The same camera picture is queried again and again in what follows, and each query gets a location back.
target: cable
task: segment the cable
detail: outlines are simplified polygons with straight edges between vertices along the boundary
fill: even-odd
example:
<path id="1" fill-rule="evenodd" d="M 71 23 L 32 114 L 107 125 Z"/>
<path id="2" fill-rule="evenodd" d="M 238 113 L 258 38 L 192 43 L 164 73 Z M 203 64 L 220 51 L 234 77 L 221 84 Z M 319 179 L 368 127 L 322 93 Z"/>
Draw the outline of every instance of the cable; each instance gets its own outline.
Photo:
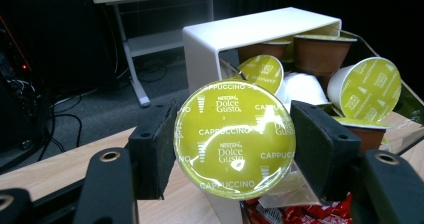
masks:
<path id="1" fill-rule="evenodd" d="M 116 46 L 115 33 L 113 31 L 112 24 L 109 20 L 107 13 L 106 13 L 104 5 L 101 5 L 101 6 L 102 6 L 101 8 L 102 8 L 103 14 L 105 15 L 105 18 L 106 18 L 106 22 L 108 23 L 108 26 L 109 26 L 109 30 L 110 30 L 112 40 L 113 40 L 113 47 L 114 47 L 114 51 L 115 51 L 115 74 L 116 74 L 118 72 L 118 48 Z"/>
<path id="2" fill-rule="evenodd" d="M 57 147 L 59 147 L 62 153 L 65 152 L 65 148 L 63 147 L 62 143 L 60 143 L 58 140 L 54 139 L 53 137 L 52 137 L 52 142 L 56 144 Z"/>
<path id="3" fill-rule="evenodd" d="M 151 80 L 145 79 L 145 78 L 138 78 L 138 79 L 140 81 L 144 81 L 144 82 L 157 82 L 157 81 L 163 79 L 166 76 L 166 74 L 168 73 L 168 68 L 166 68 L 166 67 L 158 67 L 158 68 L 147 69 L 147 71 L 148 71 L 147 73 L 149 73 L 149 74 L 155 73 L 155 72 L 159 72 L 159 71 L 163 71 L 163 73 L 159 77 L 154 78 L 154 79 L 151 79 Z"/>
<path id="4" fill-rule="evenodd" d="M 56 126 L 56 119 L 54 118 L 55 117 L 54 116 L 54 106 L 52 106 L 52 108 L 51 108 L 51 113 L 52 113 L 52 130 L 49 133 L 49 141 L 44 144 L 44 148 L 41 151 L 40 156 L 38 157 L 37 161 L 41 161 L 43 159 L 44 153 L 46 152 L 47 147 L 49 146 L 51 139 L 53 138 L 53 133 L 54 133 L 55 126 Z"/>
<path id="5" fill-rule="evenodd" d="M 70 110 L 70 109 L 72 109 L 72 108 L 74 108 L 74 107 L 76 107 L 81 101 L 82 101 L 82 97 L 81 97 L 81 95 L 77 95 L 77 96 L 73 96 L 73 97 L 68 97 L 68 98 L 66 98 L 66 99 L 63 99 L 63 100 L 61 100 L 61 101 L 57 101 L 56 103 L 54 103 L 53 105 L 54 106 L 56 106 L 56 105 L 59 105 L 59 104 L 61 104 L 61 103 L 64 103 L 64 102 L 67 102 L 67 101 L 70 101 L 70 100 L 72 100 L 72 99 L 74 99 L 75 97 L 79 97 L 78 98 L 78 101 L 75 103 L 75 104 L 73 104 L 73 105 L 71 105 L 70 107 L 68 107 L 68 108 L 66 108 L 66 109 L 64 109 L 64 110 L 61 110 L 61 111 L 56 111 L 56 112 L 65 112 L 65 111 L 68 111 L 68 110 Z"/>
<path id="6" fill-rule="evenodd" d="M 78 135 L 77 135 L 77 143 L 76 143 L 75 146 L 79 147 L 80 146 L 80 139 L 81 139 L 81 131 L 82 131 L 81 119 L 79 119 L 79 117 L 77 117 L 76 115 L 73 115 L 73 114 L 60 114 L 60 115 L 56 115 L 55 117 L 62 117 L 62 116 L 73 117 L 78 121 L 79 128 L 78 128 Z"/>
<path id="7" fill-rule="evenodd" d="M 60 99 L 60 98 L 59 98 L 59 100 L 58 100 L 58 101 L 56 101 L 53 105 L 58 105 L 58 104 L 61 104 L 61 103 L 67 102 L 67 101 L 69 101 L 69 100 L 72 100 L 72 99 L 74 99 L 75 97 L 79 97 L 79 100 L 78 100 L 78 102 L 77 102 L 75 105 L 73 105 L 73 106 L 71 106 L 70 108 L 66 109 L 66 110 L 69 110 L 69 109 L 71 109 L 71 108 L 75 107 L 77 104 L 79 104 L 79 103 L 81 102 L 81 100 L 82 100 L 82 97 L 83 97 L 83 96 L 85 96 L 85 95 L 89 95 L 89 94 L 91 94 L 91 93 L 93 93 L 93 92 L 96 92 L 96 91 L 98 91 L 98 90 L 99 90 L 99 89 L 93 89 L 93 90 L 87 91 L 87 92 L 82 93 L 82 94 L 72 95 L 72 96 L 70 96 L 70 97 L 66 97 L 66 98 L 63 98 L 63 99 Z"/>

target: wooden table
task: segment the wooden table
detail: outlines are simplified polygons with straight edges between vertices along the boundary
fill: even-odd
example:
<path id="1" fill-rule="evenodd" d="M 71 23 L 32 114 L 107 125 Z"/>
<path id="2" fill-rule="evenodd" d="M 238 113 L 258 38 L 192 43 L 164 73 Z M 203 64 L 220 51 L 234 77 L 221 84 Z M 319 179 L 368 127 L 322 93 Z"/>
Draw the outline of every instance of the wooden table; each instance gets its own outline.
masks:
<path id="1" fill-rule="evenodd" d="M 32 200 L 37 200 L 84 178 L 94 154 L 110 147 L 124 147 L 133 131 L 134 128 L 6 173 L 0 176 L 0 189 L 24 188 Z M 423 156 L 424 141 L 402 155 L 424 180 Z M 165 200 L 138 201 L 141 223 L 222 223 L 211 199 L 190 182 L 177 163 L 164 197 Z"/>

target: desk shelf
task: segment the desk shelf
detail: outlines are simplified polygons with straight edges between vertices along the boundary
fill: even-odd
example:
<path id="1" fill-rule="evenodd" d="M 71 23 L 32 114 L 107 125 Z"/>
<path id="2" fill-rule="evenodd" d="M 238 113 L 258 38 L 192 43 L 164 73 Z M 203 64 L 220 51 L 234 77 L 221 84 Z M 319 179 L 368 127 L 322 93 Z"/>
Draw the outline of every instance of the desk shelf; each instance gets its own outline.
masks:
<path id="1" fill-rule="evenodd" d="M 183 46 L 181 30 L 161 32 L 128 39 L 131 56 L 137 57 Z"/>

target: yellow-green capsule lid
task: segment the yellow-green capsule lid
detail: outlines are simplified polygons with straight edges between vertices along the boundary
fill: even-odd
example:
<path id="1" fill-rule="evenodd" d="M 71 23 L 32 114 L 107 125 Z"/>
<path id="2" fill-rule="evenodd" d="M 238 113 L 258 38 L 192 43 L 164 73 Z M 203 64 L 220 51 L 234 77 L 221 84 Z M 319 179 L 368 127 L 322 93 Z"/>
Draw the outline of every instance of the yellow-green capsule lid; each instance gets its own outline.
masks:
<path id="1" fill-rule="evenodd" d="M 383 122 L 373 122 L 361 119 L 354 119 L 348 117 L 333 117 L 336 121 L 344 126 L 357 127 L 357 128 L 370 128 L 370 129 L 390 129 L 391 126 Z"/>
<path id="2" fill-rule="evenodd" d="M 284 177 L 294 158 L 295 130 L 269 91 L 223 80 L 200 88 L 182 105 L 174 149 L 201 189 L 244 200 L 263 195 Z"/>
<path id="3" fill-rule="evenodd" d="M 284 68 L 281 62 L 271 55 L 258 55 L 244 61 L 238 67 L 247 81 L 255 83 L 271 92 L 281 102 L 287 98 L 284 83 Z M 232 79 L 240 79 L 235 74 Z"/>
<path id="4" fill-rule="evenodd" d="M 348 118 L 381 121 L 395 108 L 401 89 L 400 73 L 391 61 L 364 59 L 355 64 L 343 83 L 341 111 Z"/>

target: gray carpet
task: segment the gray carpet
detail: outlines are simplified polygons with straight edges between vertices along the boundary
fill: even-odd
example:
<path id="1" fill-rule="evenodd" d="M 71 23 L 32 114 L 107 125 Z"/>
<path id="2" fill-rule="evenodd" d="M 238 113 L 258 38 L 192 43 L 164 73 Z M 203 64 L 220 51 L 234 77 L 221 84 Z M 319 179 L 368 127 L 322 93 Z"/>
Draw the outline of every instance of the gray carpet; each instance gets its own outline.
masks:
<path id="1" fill-rule="evenodd" d="M 40 156 L 41 159 L 46 159 L 69 151 L 77 145 L 82 146 L 136 127 L 139 123 L 151 119 L 150 109 L 156 105 L 175 100 L 181 106 L 188 98 L 182 49 L 135 59 L 135 65 L 138 78 L 150 99 L 149 107 L 141 107 L 130 84 L 129 74 L 120 81 L 120 88 L 116 90 L 91 90 L 61 100 L 54 105 L 55 118 L 48 124 L 51 131 L 54 123 L 52 142 L 44 152 L 44 148 L 40 149 L 8 171 L 35 163 Z"/>

